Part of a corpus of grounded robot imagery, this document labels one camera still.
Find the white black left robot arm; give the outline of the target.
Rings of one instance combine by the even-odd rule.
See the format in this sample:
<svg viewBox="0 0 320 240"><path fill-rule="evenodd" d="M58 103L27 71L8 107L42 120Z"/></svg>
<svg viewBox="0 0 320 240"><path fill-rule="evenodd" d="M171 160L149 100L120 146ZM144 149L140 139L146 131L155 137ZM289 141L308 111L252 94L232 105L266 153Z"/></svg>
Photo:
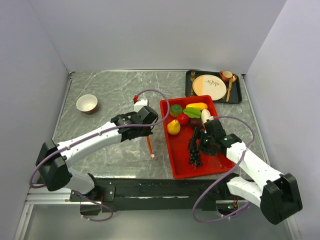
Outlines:
<svg viewBox="0 0 320 240"><path fill-rule="evenodd" d="M101 127L72 140L54 143L45 142L36 164L48 191L69 188L81 193L88 201L95 200L100 189L92 174L73 169L78 161L110 145L152 134L150 124L159 116L150 106L138 112L118 114Z"/></svg>

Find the clear zip bag orange zipper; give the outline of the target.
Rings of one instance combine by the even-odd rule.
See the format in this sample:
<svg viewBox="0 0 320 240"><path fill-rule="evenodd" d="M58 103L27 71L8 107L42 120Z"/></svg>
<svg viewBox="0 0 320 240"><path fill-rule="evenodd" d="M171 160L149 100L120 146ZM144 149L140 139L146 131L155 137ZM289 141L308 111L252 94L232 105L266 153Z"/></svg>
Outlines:
<svg viewBox="0 0 320 240"><path fill-rule="evenodd" d="M156 157L150 137L138 137L104 148L106 166L141 169Z"/></svg>

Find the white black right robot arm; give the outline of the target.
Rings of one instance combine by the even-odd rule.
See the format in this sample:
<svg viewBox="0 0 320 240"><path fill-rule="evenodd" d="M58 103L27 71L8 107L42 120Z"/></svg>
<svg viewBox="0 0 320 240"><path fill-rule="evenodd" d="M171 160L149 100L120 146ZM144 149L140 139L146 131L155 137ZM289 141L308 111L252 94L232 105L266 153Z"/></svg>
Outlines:
<svg viewBox="0 0 320 240"><path fill-rule="evenodd" d="M296 178L283 174L255 155L235 134L226 134L218 119L210 119L203 127L196 127L188 143L189 163L202 165L200 153L215 156L220 153L240 167L251 181L241 176L230 178L231 171L214 182L225 180L219 186L219 195L224 199L241 197L260 208L263 216L277 225L303 208Z"/></svg>

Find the black grape bunch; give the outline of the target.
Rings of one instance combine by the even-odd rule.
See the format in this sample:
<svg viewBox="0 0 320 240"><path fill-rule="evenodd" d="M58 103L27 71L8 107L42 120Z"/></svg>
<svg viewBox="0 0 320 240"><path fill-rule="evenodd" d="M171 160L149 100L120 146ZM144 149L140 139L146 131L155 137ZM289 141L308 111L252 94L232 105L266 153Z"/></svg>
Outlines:
<svg viewBox="0 0 320 240"><path fill-rule="evenodd" d="M197 148L194 152L189 152L189 145L188 145L188 153L189 153L189 161L190 165L193 165L194 168L202 166L201 158L200 158L200 151Z"/></svg>

